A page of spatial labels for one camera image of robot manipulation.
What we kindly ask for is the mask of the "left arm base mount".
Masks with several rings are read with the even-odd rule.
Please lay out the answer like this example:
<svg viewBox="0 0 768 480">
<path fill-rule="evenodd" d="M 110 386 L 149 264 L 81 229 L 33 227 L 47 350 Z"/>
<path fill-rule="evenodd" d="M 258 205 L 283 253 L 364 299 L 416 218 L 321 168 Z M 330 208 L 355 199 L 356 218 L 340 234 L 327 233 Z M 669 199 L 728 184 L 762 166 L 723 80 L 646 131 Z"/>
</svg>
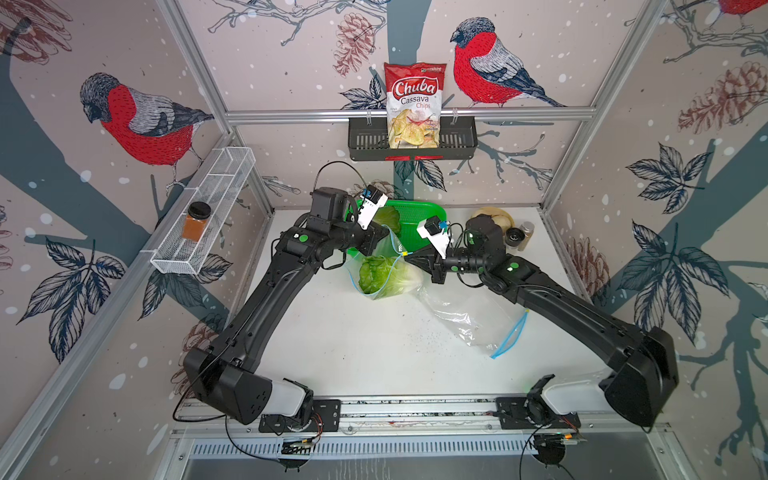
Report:
<svg viewBox="0 0 768 480">
<path fill-rule="evenodd" d="M 277 436 L 288 432 L 337 432 L 340 418 L 339 399 L 317 398 L 306 385 L 283 379 L 272 382 L 272 392 L 259 416 L 258 430 Z"/>
</svg>

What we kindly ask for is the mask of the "salt grinder black cap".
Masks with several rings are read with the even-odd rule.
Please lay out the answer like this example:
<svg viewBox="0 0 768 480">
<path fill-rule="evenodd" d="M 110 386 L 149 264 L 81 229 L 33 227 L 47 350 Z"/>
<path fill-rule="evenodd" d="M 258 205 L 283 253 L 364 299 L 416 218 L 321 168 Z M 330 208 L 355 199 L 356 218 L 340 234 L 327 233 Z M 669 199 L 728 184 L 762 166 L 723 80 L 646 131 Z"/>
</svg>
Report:
<svg viewBox="0 0 768 480">
<path fill-rule="evenodd" d="M 510 227 L 504 233 L 504 243 L 507 247 L 517 249 L 526 240 L 525 232 L 516 227 Z"/>
</svg>

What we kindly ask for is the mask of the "chinese cabbage front dark leaves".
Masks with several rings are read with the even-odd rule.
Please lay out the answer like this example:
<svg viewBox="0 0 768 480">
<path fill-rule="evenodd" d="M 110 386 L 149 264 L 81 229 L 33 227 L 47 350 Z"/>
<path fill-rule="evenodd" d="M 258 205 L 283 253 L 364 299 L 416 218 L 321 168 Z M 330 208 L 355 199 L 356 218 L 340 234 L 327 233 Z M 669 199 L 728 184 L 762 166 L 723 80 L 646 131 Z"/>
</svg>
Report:
<svg viewBox="0 0 768 480">
<path fill-rule="evenodd" d="M 384 256 L 365 257 L 359 269 L 358 285 L 361 291 L 370 295 L 381 290 L 388 281 L 393 263 L 393 258 Z"/>
</svg>

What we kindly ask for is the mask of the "small clear spice bottle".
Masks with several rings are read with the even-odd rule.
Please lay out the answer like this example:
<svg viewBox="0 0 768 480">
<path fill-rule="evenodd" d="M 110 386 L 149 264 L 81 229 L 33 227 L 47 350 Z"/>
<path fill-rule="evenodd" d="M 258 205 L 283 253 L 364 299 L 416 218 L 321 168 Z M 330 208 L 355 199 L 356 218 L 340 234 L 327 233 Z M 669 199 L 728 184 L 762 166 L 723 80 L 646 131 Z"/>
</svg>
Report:
<svg viewBox="0 0 768 480">
<path fill-rule="evenodd" d="M 525 248 L 528 246 L 529 241 L 531 240 L 534 231 L 535 231 L 535 225 L 530 221 L 524 221 L 519 224 L 518 228 L 523 232 L 524 238 L 521 241 L 521 243 L 518 246 L 518 250 L 520 252 L 524 251 Z"/>
</svg>

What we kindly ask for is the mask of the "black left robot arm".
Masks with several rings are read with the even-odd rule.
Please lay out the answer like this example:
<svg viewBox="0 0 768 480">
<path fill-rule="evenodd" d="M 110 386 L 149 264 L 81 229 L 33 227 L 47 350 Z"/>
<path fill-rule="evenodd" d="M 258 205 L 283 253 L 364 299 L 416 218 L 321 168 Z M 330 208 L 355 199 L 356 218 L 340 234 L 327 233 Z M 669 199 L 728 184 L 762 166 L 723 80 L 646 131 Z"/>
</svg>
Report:
<svg viewBox="0 0 768 480">
<path fill-rule="evenodd" d="M 204 349 L 190 350 L 183 367 L 192 395 L 249 425 L 262 415 L 312 421 L 313 391 L 298 382 L 271 380 L 256 373 L 268 342 L 290 304 L 335 251 L 371 253 L 390 229 L 375 222 L 320 222 L 315 230 L 301 221 L 282 232 L 270 264 L 241 310 Z"/>
</svg>

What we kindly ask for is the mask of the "red cassava chips bag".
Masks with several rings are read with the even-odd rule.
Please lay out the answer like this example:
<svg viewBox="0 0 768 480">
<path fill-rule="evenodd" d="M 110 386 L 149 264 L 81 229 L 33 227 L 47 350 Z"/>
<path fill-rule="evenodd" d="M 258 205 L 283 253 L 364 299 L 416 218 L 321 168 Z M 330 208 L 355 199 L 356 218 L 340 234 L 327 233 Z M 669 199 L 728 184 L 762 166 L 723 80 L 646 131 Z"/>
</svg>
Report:
<svg viewBox="0 0 768 480">
<path fill-rule="evenodd" d="M 446 64 L 384 64 L 390 149 L 439 145 Z"/>
</svg>

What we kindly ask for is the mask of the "orange spice jar black lid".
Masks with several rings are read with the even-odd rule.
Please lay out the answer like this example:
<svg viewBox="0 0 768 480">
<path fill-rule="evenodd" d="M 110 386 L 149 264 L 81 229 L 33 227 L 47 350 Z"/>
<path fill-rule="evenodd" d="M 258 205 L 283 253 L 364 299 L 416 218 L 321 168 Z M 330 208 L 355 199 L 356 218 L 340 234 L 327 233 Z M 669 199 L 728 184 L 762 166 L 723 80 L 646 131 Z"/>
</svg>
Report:
<svg viewBox="0 0 768 480">
<path fill-rule="evenodd" d="M 203 201 L 192 202 L 188 208 L 182 228 L 181 237 L 184 240 L 199 242 L 205 232 L 212 208 Z"/>
</svg>

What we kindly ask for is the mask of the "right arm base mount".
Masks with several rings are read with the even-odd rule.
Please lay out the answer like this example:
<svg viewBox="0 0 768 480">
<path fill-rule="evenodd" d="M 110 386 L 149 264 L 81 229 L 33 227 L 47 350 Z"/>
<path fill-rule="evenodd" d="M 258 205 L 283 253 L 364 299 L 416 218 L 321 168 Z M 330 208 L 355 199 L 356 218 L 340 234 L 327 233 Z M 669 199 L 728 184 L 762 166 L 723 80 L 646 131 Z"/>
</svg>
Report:
<svg viewBox="0 0 768 480">
<path fill-rule="evenodd" d="M 516 430 L 544 427 L 578 431 L 581 422 L 577 414 L 558 414 L 544 401 L 543 389 L 553 378 L 553 374 L 541 377 L 525 394 L 497 397 L 492 415 L 499 419 L 501 428 Z"/>
</svg>

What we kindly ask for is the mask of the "bamboo steamer yellow bands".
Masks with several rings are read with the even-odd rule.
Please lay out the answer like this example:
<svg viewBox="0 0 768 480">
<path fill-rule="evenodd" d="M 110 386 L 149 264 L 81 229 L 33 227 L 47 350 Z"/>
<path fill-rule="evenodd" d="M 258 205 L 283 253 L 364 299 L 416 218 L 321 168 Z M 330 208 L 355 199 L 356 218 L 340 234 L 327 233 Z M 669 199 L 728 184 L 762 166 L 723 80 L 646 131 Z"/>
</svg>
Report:
<svg viewBox="0 0 768 480">
<path fill-rule="evenodd" d="M 486 206 L 477 209 L 472 215 L 472 218 L 486 215 L 491 218 L 491 220 L 498 225 L 502 232 L 506 232 L 508 229 L 515 226 L 515 222 L 513 218 L 505 211 L 500 208 L 492 207 L 492 206 Z"/>
</svg>

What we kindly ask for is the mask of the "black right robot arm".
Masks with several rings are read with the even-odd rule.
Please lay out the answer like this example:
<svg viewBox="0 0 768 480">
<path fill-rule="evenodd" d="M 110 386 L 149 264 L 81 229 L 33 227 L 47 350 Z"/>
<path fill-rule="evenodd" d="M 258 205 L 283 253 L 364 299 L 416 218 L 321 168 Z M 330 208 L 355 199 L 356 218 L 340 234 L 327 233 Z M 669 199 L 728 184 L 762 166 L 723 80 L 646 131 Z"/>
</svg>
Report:
<svg viewBox="0 0 768 480">
<path fill-rule="evenodd" d="M 599 388 L 608 405 L 632 424 L 652 427 L 679 384 L 670 334 L 660 327 L 644 331 L 602 312 L 522 257 L 466 249 L 441 257 L 429 246 L 406 255 L 405 261 L 429 273 L 436 284 L 449 273 L 476 274 L 482 286 L 577 339 L 611 369 Z"/>
</svg>

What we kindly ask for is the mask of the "clear zipper bag blue zip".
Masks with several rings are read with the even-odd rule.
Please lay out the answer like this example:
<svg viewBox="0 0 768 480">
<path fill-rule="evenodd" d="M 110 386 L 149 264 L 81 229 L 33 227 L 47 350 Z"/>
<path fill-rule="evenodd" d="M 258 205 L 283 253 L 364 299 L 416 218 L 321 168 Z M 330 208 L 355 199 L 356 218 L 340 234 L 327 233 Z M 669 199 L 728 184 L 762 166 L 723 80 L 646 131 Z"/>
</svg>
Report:
<svg viewBox="0 0 768 480">
<path fill-rule="evenodd" d="M 389 227 L 371 255 L 351 253 L 345 268 L 356 291 L 371 300 L 415 293 L 426 274 L 406 262 L 406 250 Z"/>
</svg>

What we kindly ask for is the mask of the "black wall basket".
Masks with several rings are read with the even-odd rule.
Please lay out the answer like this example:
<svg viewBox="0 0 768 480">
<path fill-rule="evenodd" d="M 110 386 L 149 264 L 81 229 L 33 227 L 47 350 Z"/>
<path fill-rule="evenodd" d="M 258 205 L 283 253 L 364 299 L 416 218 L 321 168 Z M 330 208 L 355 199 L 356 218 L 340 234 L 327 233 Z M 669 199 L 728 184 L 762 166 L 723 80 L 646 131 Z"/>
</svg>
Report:
<svg viewBox="0 0 768 480">
<path fill-rule="evenodd" d="M 441 118 L 440 136 L 436 148 L 389 147 L 386 119 L 351 118 L 348 141 L 353 161 L 413 161 L 413 160 L 470 160 L 478 146 L 476 124 L 473 117 Z"/>
</svg>

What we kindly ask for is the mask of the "aluminium rail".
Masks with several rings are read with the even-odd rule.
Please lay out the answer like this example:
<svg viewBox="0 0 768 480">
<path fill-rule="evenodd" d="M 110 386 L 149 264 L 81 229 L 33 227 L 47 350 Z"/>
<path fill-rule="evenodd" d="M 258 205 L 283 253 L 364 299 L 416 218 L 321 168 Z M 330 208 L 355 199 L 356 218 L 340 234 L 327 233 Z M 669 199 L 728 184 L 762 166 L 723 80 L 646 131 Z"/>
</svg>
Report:
<svg viewBox="0 0 768 480">
<path fill-rule="evenodd" d="M 331 413 L 332 420 L 325 432 L 344 435 L 417 435 L 427 433 L 528 433 L 530 423 L 503 428 L 496 395 L 424 395 L 424 396 L 331 396 L 318 398 L 326 403 L 338 399 L 340 407 Z M 221 415 L 199 400 L 184 400 L 178 410 L 181 420 L 202 420 Z M 588 433 L 650 433 L 650 429 L 635 426 L 617 414 L 587 412 L 578 414 L 579 432 Z"/>
</svg>

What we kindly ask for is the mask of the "chinese cabbage light green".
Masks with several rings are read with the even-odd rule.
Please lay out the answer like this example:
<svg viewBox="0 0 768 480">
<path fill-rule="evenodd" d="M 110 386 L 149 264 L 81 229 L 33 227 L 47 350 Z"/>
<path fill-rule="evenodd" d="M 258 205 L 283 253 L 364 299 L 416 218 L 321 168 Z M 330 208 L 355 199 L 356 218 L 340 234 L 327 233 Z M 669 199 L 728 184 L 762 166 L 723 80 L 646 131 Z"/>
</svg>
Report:
<svg viewBox="0 0 768 480">
<path fill-rule="evenodd" d="M 420 268 L 398 259 L 390 267 L 386 280 L 377 293 L 377 298 L 414 293 L 422 287 L 425 280 L 426 274 Z"/>
</svg>

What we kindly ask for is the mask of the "green plastic basket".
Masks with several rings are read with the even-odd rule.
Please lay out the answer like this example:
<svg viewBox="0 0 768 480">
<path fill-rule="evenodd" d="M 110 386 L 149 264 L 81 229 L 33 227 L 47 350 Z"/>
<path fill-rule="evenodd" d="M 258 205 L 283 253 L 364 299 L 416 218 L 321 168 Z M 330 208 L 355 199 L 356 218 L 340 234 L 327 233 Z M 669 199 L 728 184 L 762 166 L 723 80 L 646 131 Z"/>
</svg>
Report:
<svg viewBox="0 0 768 480">
<path fill-rule="evenodd" d="M 401 232 L 396 235 L 406 251 L 419 250 L 429 244 L 417 231 L 418 225 L 433 216 L 441 221 L 447 220 L 443 207 L 430 203 L 412 200 L 388 200 L 386 205 L 395 207 L 401 216 Z"/>
</svg>

